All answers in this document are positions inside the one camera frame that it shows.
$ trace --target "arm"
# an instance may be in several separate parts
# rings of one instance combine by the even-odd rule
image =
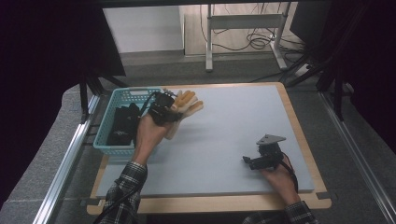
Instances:
[[[147,160],[169,129],[170,124],[168,123],[164,126],[157,126],[150,115],[146,115],[140,120],[132,160],[126,164],[120,177],[106,195],[104,211],[110,206],[114,206],[114,209],[106,214],[99,223],[137,223],[140,190],[148,175]],[[122,197],[126,197],[126,199],[120,204],[116,204]]]

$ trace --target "black device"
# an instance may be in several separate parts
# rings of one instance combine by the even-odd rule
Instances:
[[[275,169],[283,160],[283,152],[279,147],[278,142],[286,140],[285,137],[266,134],[256,144],[259,145],[260,157],[251,159],[243,157],[251,170],[260,170],[273,168]]]
[[[171,111],[171,106],[175,102],[173,96],[175,95],[169,90],[155,92],[155,101],[150,105],[148,113],[157,125],[181,119],[182,114]]]

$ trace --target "table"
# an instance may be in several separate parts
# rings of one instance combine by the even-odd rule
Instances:
[[[283,106],[287,112],[290,124],[298,141],[299,147],[304,156],[309,173],[313,179],[315,189],[311,192],[300,193],[302,200],[306,201],[311,208],[329,208],[332,202],[329,198],[322,197],[327,193],[323,180],[321,179],[318,167],[312,157],[309,145],[299,121],[294,114],[290,99],[284,86],[280,83],[254,83],[254,84],[211,84],[211,85],[189,85],[165,87],[167,89],[189,89],[189,88],[223,88],[223,87],[254,87],[275,85]],[[104,156],[98,171],[95,184],[92,188],[91,198],[95,199],[96,191],[99,187],[102,175],[106,169],[108,156]],[[88,205],[87,212],[91,215],[100,214],[104,205],[101,200],[98,205]],[[166,214],[166,213],[202,213],[202,212],[235,212],[235,211],[262,211],[280,210],[284,208],[282,200],[273,193],[254,195],[233,195],[233,196],[196,196],[196,197],[163,197],[163,198],[143,198],[138,210],[140,214]]]

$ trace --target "plastic basket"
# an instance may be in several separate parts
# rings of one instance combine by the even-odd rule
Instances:
[[[111,131],[114,122],[114,114],[117,107],[129,106],[130,103],[135,103],[139,108],[142,108],[143,103],[149,96],[155,92],[161,91],[160,88],[122,88],[115,89],[111,94],[110,101],[107,105],[105,115],[102,123],[99,126],[98,134],[93,141],[93,147],[100,149],[107,155],[132,155],[134,152],[134,143],[131,141],[129,146],[108,146],[106,144],[107,138]]]

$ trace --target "wire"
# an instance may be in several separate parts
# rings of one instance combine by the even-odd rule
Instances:
[[[253,9],[251,9],[250,14],[253,14],[254,9],[256,8],[257,8],[257,13],[259,13],[259,3]]]
[[[281,2],[279,3],[279,6],[277,7],[277,12],[276,12],[276,13],[279,13],[279,10],[280,10],[280,5],[282,5],[282,3],[281,3]]]
[[[92,224],[97,224],[100,223],[100,221],[107,216],[114,208],[116,208],[117,206],[119,206],[121,203],[123,203],[125,200],[128,200],[129,197],[131,197],[131,195],[133,195],[134,193],[137,192],[137,189],[132,189],[129,193],[125,194],[124,196],[122,196],[122,198],[120,198],[119,200],[117,200],[116,202],[114,202],[113,204],[111,204],[109,207],[107,207],[97,218],[96,220],[92,223]]]
[[[259,80],[261,80],[261,79],[265,79],[265,78],[268,78],[268,77],[275,77],[275,76],[281,75],[281,74],[283,74],[283,72],[273,73],[273,74],[271,74],[271,75],[267,75],[267,76],[264,76],[264,77],[258,77],[258,78],[256,78],[256,79],[253,79],[253,80],[249,81],[249,82],[256,82],[256,81],[259,81]]]
[[[213,12],[212,12],[212,15],[215,15],[215,6],[216,6],[216,4],[213,4]],[[230,12],[227,10],[227,4],[224,4],[224,7],[225,7],[225,10],[228,12],[228,14],[230,15]],[[225,30],[222,30],[222,31],[220,31],[220,32],[216,32],[216,31],[214,31],[213,30],[213,33],[215,33],[216,35],[219,35],[219,34],[221,34],[221,33],[223,33],[223,32],[226,32],[226,31],[228,31],[229,29],[225,29]]]
[[[249,45],[254,49],[264,49],[271,42],[268,36],[257,33],[247,35],[247,40],[249,41]]]
[[[286,80],[288,79],[288,77],[290,76],[289,71],[294,70],[295,68],[297,68],[297,66],[299,66],[300,64],[302,64],[303,62],[305,62],[307,59],[309,58],[309,54],[306,52],[305,54],[303,54],[296,62],[294,62],[294,64],[292,64],[287,71],[285,71],[282,76],[279,78],[279,82],[285,84]]]
[[[144,113],[145,110],[147,109],[148,103],[149,103],[149,100],[151,99],[151,97],[152,97],[153,95],[158,95],[159,93],[160,93],[159,91],[154,91],[154,92],[152,92],[152,93],[149,95],[148,99],[146,100],[145,103],[143,103],[143,106],[142,106],[142,108],[140,109],[140,112],[139,112],[139,116],[140,116],[140,117],[143,115],[143,113]]]
[[[287,48],[281,44],[279,44],[279,48],[282,49],[285,52],[292,52],[292,53],[305,53],[306,49],[305,48],[301,48],[301,49],[290,49]]]
[[[268,8],[268,5],[270,5],[269,3],[267,3],[267,6],[265,7],[265,9],[264,9],[264,14],[267,12],[267,8]]]

